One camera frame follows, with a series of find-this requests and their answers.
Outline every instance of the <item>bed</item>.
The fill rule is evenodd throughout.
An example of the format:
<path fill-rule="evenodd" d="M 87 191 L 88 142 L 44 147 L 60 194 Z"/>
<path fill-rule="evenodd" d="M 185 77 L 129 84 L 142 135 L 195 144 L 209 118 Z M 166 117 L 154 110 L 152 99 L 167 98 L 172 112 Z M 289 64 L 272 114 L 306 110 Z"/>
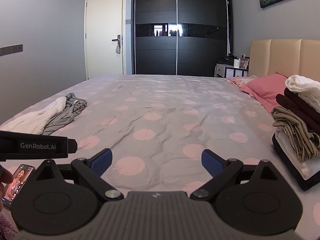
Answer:
<path fill-rule="evenodd" d="M 315 51 L 320 51 L 320 41 L 253 41 L 249 75 L 278 71 L 287 76 L 316 76 L 319 80 L 320 68 L 315 68 L 311 60 Z M 298 187 L 274 151 L 275 129 L 270 114 L 225 79 L 105 76 L 61 91 L 14 118 L 40 110 L 70 92 L 86 99 L 88 106 L 71 124 L 52 134 L 78 142 L 75 154 L 56 163 L 90 158 L 110 148 L 113 164 L 102 178 L 124 195 L 131 190 L 183 190 L 190 194 L 211 179 L 200 160 L 205 148 L 245 164 L 269 159 L 303 203 L 296 232 L 305 240 L 320 236 L 320 185 L 307 192 Z M 21 162 L 38 167 L 42 161 L 9 160 L 1 165 L 14 172 Z"/>

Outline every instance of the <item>polka dot bed sheet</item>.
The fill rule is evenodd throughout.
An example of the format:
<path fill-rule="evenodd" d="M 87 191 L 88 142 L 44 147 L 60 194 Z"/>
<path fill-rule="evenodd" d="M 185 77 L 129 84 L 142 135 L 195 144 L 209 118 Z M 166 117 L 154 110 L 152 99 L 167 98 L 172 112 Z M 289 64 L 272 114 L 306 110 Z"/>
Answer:
<path fill-rule="evenodd" d="M 43 109 L 70 92 L 86 99 L 88 106 L 72 123 L 52 134 L 78 142 L 75 154 L 56 163 L 90 158 L 110 148 L 113 163 L 102 178 L 124 195 L 132 190 L 183 190 L 190 194 L 211 179 L 201 165 L 206 148 L 245 164 L 269 159 L 303 203 L 296 232 L 306 240 L 319 237 L 320 184 L 307 192 L 299 189 L 273 149 L 275 129 L 270 114 L 224 79 L 158 75 L 95 78 L 13 118 Z M 42 160 L 8 160 L 1 165 L 14 172 L 21 162 L 38 167 Z"/>

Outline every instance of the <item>hand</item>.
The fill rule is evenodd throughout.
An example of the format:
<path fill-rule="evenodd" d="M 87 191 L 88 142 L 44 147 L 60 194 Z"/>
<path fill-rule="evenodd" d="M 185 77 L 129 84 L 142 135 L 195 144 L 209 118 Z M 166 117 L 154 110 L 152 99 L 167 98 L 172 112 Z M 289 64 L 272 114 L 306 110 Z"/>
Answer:
<path fill-rule="evenodd" d="M 13 181 L 13 176 L 10 171 L 6 170 L 4 167 L 0 165 L 0 182 L 3 183 L 11 183 Z M 1 197 L 5 196 L 4 185 L 0 183 L 0 190 L 2 191 Z M 3 203 L 0 201 L 0 212 L 2 211 Z"/>

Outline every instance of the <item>white door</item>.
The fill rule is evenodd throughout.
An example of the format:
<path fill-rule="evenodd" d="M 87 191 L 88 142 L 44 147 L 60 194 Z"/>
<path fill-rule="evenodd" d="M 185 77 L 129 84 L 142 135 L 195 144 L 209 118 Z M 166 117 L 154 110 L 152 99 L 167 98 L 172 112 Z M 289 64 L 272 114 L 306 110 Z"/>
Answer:
<path fill-rule="evenodd" d="M 124 74 L 123 0 L 87 0 L 86 53 L 88 78 Z M 120 39 L 120 54 L 116 53 Z"/>

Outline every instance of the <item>silver bolt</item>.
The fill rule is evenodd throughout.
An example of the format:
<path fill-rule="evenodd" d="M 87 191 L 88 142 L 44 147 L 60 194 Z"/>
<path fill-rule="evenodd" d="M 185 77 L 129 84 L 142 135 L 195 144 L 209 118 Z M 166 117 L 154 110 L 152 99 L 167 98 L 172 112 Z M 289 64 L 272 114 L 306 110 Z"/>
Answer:
<path fill-rule="evenodd" d="M 209 192 L 205 189 L 198 189 L 192 193 L 197 198 L 205 198 L 209 196 Z"/>
<path fill-rule="evenodd" d="M 121 192 L 116 189 L 111 189 L 105 192 L 106 197 L 108 198 L 118 198 L 121 196 Z"/>

